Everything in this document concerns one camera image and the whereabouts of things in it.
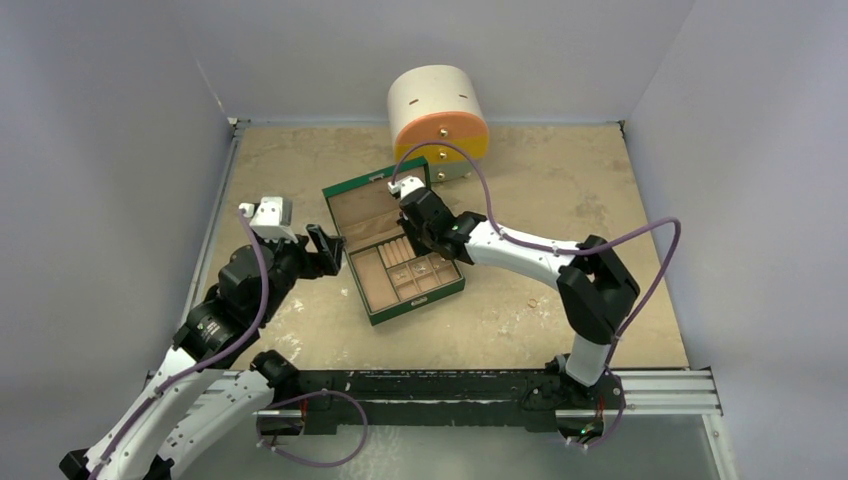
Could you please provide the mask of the green jewelry box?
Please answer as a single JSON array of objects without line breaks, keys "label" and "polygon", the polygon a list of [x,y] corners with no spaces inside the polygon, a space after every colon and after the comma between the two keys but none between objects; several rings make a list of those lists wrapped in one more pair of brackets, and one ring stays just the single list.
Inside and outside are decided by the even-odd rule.
[{"label": "green jewelry box", "polygon": [[371,325],[431,305],[465,289],[454,261],[436,253],[417,255],[398,225],[398,201],[385,167],[326,187],[322,195],[338,233]]}]

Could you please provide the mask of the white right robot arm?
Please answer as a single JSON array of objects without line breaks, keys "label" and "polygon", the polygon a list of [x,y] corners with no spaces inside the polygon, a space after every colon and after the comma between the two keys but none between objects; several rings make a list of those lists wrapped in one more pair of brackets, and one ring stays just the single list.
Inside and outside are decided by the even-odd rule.
[{"label": "white right robot arm", "polygon": [[399,202],[398,222],[416,251],[502,268],[556,290],[575,333],[570,353],[555,363],[566,374],[563,397],[584,407],[599,396],[599,379],[616,333],[640,293],[635,278],[603,238],[550,240],[496,228],[482,214],[455,216],[433,190],[411,177],[388,189]]}]

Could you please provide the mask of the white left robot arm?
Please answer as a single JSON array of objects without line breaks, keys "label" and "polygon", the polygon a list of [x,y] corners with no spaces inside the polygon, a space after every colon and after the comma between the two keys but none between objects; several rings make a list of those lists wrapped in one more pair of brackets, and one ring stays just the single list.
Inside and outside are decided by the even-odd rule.
[{"label": "white left robot arm", "polygon": [[249,243],[219,271],[163,362],[118,423],[94,446],[67,453],[68,479],[179,479],[225,433],[270,405],[301,403],[300,371],[276,351],[225,376],[299,280],[335,276],[344,238],[315,224],[285,237],[281,226],[247,226]]}]

